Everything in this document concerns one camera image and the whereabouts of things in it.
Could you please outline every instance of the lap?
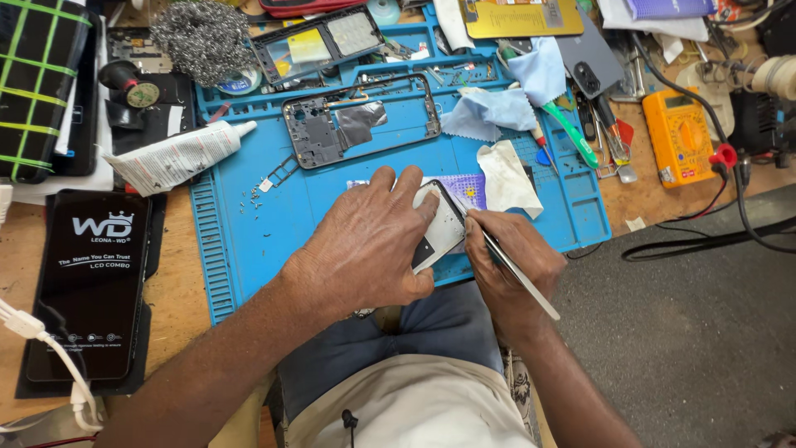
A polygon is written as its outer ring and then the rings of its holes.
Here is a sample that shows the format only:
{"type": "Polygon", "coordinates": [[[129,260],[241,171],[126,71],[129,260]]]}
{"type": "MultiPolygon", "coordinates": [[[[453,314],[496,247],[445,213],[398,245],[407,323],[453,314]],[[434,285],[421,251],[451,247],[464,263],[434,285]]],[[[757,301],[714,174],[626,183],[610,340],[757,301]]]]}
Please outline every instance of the lap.
{"type": "Polygon", "coordinates": [[[287,417],[294,419],[344,379],[395,355],[447,356],[502,373],[497,341],[475,281],[438,289],[403,307],[397,336],[382,332],[373,314],[341,320],[279,363],[287,417]]]}

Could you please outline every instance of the orange multimeter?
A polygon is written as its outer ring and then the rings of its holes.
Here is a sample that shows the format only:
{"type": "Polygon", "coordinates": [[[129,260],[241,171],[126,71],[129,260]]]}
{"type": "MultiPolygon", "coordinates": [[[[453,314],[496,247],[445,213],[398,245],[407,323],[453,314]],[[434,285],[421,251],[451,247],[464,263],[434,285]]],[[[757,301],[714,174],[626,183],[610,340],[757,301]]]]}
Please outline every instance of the orange multimeter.
{"type": "MultiPolygon", "coordinates": [[[[687,87],[698,93],[696,87],[687,87]]],[[[663,186],[674,188],[716,176],[708,157],[713,155],[702,105],[669,89],[642,101],[655,151],[657,174],[663,186]]]]}

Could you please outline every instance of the person's left hand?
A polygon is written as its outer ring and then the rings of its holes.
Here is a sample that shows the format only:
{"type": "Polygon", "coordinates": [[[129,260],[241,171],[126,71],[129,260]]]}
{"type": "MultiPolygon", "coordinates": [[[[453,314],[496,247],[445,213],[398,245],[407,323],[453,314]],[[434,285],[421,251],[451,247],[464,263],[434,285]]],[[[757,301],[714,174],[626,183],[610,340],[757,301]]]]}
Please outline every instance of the person's left hand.
{"type": "Polygon", "coordinates": [[[312,301],[310,308],[341,318],[360,308],[408,305],[434,291],[434,271],[415,275],[412,257],[436,216],[439,193],[432,191],[414,209],[423,172],[407,167],[392,188],[395,178],[392,168],[381,167],[369,185],[340,195],[288,258],[279,275],[297,297],[312,301]]]}

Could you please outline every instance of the wd logo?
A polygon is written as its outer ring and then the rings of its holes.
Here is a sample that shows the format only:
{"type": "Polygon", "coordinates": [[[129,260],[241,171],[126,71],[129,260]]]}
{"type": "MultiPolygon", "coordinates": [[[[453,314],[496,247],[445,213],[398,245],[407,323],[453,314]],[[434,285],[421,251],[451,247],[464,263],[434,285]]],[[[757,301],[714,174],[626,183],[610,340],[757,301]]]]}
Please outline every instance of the wd logo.
{"type": "Polygon", "coordinates": [[[83,224],[80,224],[78,218],[72,218],[72,224],[75,226],[75,234],[82,235],[87,228],[92,229],[94,236],[99,237],[103,230],[108,237],[126,237],[133,230],[133,216],[124,216],[124,212],[120,211],[119,216],[114,216],[113,213],[108,214],[108,219],[102,221],[99,225],[94,222],[93,218],[86,219],[83,224]]]}

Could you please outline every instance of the white shirt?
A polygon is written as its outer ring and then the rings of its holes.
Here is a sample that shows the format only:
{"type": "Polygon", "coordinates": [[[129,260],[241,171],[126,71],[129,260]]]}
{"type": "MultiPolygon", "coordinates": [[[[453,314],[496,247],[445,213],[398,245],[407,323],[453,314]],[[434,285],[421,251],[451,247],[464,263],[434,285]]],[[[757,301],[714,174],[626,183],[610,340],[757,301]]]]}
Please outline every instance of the white shirt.
{"type": "Polygon", "coordinates": [[[286,445],[350,446],[344,409],[359,419],[358,448],[535,448],[503,377],[443,356],[393,356],[357,372],[290,422],[286,445]]]}

